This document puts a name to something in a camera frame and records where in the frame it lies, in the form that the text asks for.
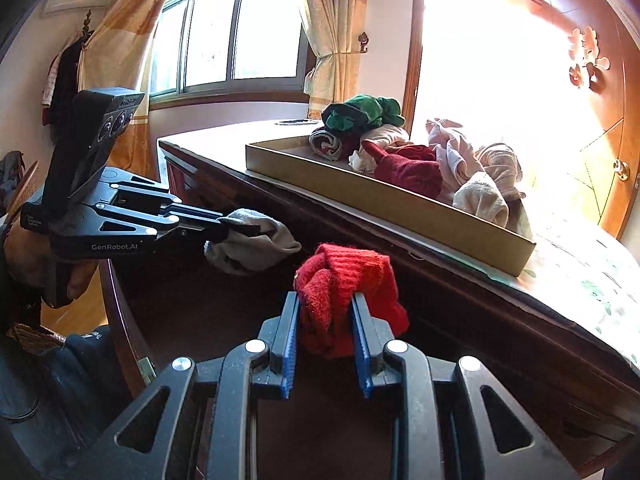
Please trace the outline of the person's left hand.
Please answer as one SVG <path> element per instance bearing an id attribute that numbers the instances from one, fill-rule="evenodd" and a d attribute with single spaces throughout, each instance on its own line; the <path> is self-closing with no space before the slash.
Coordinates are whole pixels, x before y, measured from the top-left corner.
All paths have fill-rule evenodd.
<path id="1" fill-rule="evenodd" d="M 21 227 L 14 220 L 3 242 L 4 255 L 9 274 L 19 283 L 43 287 L 48 279 L 48 265 L 53 261 L 53 252 L 47 235 Z M 72 264 L 72 272 L 67 281 L 66 297 L 78 299 L 89 287 L 96 273 L 96 260 L 78 261 Z"/>

